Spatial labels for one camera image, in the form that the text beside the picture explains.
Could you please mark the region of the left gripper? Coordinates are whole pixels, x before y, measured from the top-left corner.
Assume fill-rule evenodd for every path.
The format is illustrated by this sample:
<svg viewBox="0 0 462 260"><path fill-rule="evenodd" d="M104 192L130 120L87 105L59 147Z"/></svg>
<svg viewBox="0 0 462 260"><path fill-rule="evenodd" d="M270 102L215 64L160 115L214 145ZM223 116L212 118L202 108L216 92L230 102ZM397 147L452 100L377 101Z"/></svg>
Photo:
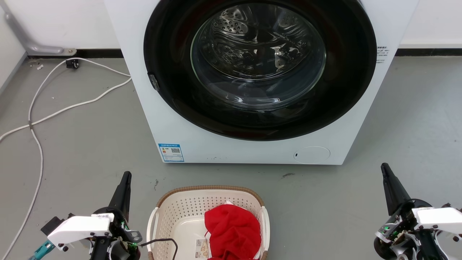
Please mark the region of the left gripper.
<svg viewBox="0 0 462 260"><path fill-rule="evenodd" d="M100 208L95 214L114 214L109 231L104 235L92 236L93 260L139 260L141 253L137 243L142 236L137 230L129 229L129 206L132 173L124 172L109 207Z"/></svg>

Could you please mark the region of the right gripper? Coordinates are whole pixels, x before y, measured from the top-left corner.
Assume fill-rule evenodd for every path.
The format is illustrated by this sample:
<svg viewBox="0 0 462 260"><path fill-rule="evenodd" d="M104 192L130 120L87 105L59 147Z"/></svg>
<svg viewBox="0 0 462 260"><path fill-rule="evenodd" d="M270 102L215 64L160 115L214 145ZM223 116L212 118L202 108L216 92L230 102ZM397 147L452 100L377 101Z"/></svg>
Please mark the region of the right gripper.
<svg viewBox="0 0 462 260"><path fill-rule="evenodd" d="M433 230L416 227L414 209L431 205L409 194L388 163L381 164L389 219L376 232L375 252L384 260L432 260Z"/></svg>

